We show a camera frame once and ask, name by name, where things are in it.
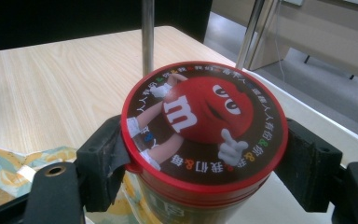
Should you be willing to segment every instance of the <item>gray floor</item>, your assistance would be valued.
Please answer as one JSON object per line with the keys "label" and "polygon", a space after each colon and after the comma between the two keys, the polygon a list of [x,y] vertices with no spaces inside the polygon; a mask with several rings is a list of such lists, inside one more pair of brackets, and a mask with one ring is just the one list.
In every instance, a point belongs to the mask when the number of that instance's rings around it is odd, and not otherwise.
{"label": "gray floor", "polygon": [[[237,61],[246,28],[211,13],[204,44]],[[280,63],[255,70],[328,118],[358,134],[358,77],[290,49]]]}

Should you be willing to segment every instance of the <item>metal pole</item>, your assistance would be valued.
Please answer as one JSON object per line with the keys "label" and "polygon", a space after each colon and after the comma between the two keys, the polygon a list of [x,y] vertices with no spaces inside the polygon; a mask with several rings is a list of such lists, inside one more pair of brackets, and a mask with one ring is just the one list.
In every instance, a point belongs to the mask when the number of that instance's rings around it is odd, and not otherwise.
{"label": "metal pole", "polygon": [[252,9],[251,18],[246,29],[245,37],[241,46],[240,54],[238,55],[236,68],[242,69],[248,56],[249,48],[251,47],[252,39],[255,34],[255,27],[257,26],[258,19],[260,17],[261,9],[263,8],[264,0],[255,0],[254,7]]}
{"label": "metal pole", "polygon": [[155,0],[142,3],[142,53],[144,76],[153,71]]}

